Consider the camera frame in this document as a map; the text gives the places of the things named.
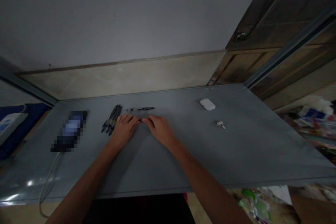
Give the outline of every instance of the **table surface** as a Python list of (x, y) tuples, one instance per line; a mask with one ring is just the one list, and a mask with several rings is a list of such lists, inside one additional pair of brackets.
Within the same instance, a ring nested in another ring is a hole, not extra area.
[[(216, 108), (206, 111), (200, 100)], [(226, 188), (335, 182), (336, 167), (242, 84), (58, 102), (0, 177), (0, 205), (36, 203), (56, 156), (50, 145), (70, 111), (89, 111), (77, 147), (52, 172), (47, 201), (60, 201), (109, 137), (102, 124), (116, 104), (166, 117), (191, 154)], [(226, 129), (216, 125), (223, 121)], [(191, 191), (178, 162), (140, 124), (98, 189), (98, 198)]]

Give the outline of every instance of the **pen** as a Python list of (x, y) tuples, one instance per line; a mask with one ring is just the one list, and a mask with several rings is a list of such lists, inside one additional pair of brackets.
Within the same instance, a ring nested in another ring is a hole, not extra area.
[(151, 109), (155, 109), (155, 108), (154, 108), (154, 107), (129, 108), (129, 109), (126, 109), (126, 111), (133, 111), (133, 110), (151, 110)]

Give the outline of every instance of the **wall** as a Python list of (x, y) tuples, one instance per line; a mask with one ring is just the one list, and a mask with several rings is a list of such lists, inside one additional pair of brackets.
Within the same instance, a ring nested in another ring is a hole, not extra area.
[(307, 95), (318, 92), (336, 83), (336, 59), (311, 72), (293, 84), (264, 100), (271, 109), (276, 110)]
[(286, 111), (289, 111), (291, 109), (295, 109), (297, 107), (303, 106), (308, 104), (310, 101), (316, 101), (316, 96), (322, 97), (325, 100), (334, 101), (336, 100), (336, 85), (331, 85), (326, 88), (323, 88), (315, 93), (312, 93), (311, 95), (305, 96), (297, 101), (294, 101), (286, 106), (283, 106), (277, 110), (275, 110), (275, 113), (281, 114)]
[(41, 103), (41, 101), (0, 80), (0, 107), (24, 103)]
[(222, 50), (251, 1), (0, 0), (2, 57), (31, 71)]
[(224, 52), (20, 75), (58, 100), (205, 86)]

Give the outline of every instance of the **metal handle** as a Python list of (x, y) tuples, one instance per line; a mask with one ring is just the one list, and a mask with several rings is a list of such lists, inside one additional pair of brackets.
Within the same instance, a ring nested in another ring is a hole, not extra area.
[(266, 12), (262, 15), (262, 17), (255, 23), (255, 25), (252, 27), (252, 29), (248, 33), (239, 33), (237, 37), (235, 38), (236, 42), (247, 40), (249, 36), (254, 34), (256, 30), (259, 28), (259, 26), (265, 21), (265, 19), (268, 17), (268, 15), (271, 13), (275, 5), (279, 2), (279, 0), (273, 0), (272, 3), (269, 5)]

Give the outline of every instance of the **phone screen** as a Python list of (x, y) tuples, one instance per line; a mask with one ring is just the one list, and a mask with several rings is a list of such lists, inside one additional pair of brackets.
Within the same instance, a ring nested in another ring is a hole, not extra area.
[(51, 145), (52, 152), (70, 152), (76, 147), (86, 123), (87, 111), (70, 112), (63, 124), (56, 141)]

